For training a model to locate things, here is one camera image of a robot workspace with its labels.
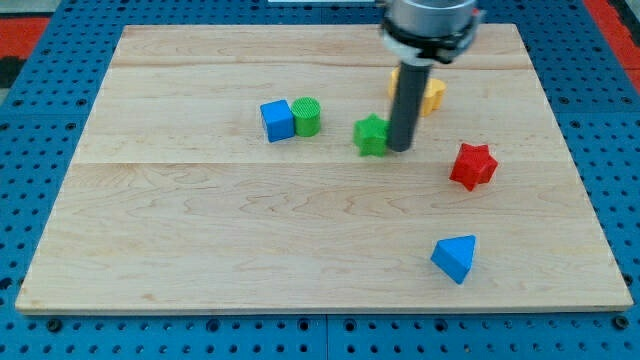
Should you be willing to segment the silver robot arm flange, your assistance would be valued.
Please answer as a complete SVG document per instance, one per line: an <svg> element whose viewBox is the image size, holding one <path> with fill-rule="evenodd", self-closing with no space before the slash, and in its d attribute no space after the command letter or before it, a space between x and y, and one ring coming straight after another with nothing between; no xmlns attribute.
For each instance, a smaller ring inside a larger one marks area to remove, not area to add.
<svg viewBox="0 0 640 360"><path fill-rule="evenodd" d="M471 46L485 15L476 0L387 1L381 40L404 64L450 64Z"/></svg>

